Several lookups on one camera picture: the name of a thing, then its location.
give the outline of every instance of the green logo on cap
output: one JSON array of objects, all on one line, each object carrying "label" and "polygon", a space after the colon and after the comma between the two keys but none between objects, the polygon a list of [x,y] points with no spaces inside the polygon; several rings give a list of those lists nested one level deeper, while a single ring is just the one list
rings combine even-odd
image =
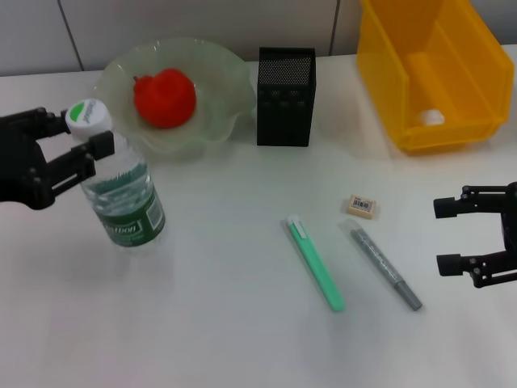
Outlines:
[{"label": "green logo on cap", "polygon": [[75,107],[70,109],[70,119],[72,119],[72,121],[77,122],[79,115],[81,114],[83,108],[84,108],[84,102],[78,103]]}]

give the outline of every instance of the eraser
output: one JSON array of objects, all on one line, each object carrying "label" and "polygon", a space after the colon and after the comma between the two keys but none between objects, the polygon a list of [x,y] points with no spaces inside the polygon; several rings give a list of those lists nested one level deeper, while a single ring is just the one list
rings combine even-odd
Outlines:
[{"label": "eraser", "polygon": [[371,220],[375,215],[376,202],[362,196],[351,196],[348,201],[347,213],[353,216]]},{"label": "eraser", "polygon": [[424,125],[440,125],[445,123],[445,117],[438,109],[430,109],[420,113],[420,121]]}]

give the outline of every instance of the pen clip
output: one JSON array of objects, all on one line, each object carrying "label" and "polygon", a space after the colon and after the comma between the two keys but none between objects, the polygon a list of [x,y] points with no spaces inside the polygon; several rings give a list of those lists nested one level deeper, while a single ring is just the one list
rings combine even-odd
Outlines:
[{"label": "pen clip", "polygon": [[297,215],[289,216],[288,217],[288,223],[291,225],[294,225],[296,230],[298,230],[298,234],[302,239],[307,238],[307,234],[305,234],[304,228],[301,227],[301,221],[300,218]]}]

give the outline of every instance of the tile grout line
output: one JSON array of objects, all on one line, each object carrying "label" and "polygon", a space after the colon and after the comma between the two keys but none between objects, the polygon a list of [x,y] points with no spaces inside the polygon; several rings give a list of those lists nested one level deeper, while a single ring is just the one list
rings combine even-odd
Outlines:
[{"label": "tile grout line", "polygon": [[75,45],[75,40],[72,36],[72,32],[70,31],[68,20],[66,20],[65,11],[63,10],[63,6],[61,5],[61,0],[57,0],[57,6],[59,6],[59,11],[61,12],[61,16],[63,17],[63,21],[65,22],[66,31],[68,32],[68,37],[70,38],[70,42],[72,43],[72,47],[74,48],[75,57],[79,62],[79,67],[81,68],[81,71],[84,71],[84,66],[82,65],[81,57],[79,56],[78,47]]},{"label": "tile grout line", "polygon": [[336,11],[334,14],[334,24],[332,26],[332,36],[330,37],[330,47],[329,47],[329,57],[332,55],[332,50],[334,49],[334,38],[336,35],[336,28],[338,26],[338,14],[339,14],[339,7],[341,6],[341,0],[337,0],[336,2]]}]

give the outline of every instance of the glass bowl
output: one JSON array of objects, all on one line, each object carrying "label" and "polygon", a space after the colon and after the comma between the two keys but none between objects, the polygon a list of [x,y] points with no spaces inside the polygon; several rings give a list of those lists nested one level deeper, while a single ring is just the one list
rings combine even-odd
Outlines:
[{"label": "glass bowl", "polygon": [[[196,106],[183,125],[156,129],[133,105],[133,77],[167,68],[180,70],[194,83]],[[118,132],[160,154],[226,140],[239,115],[256,103],[246,63],[218,44],[191,38],[157,40],[116,58],[103,71],[94,97],[106,104]]]}]

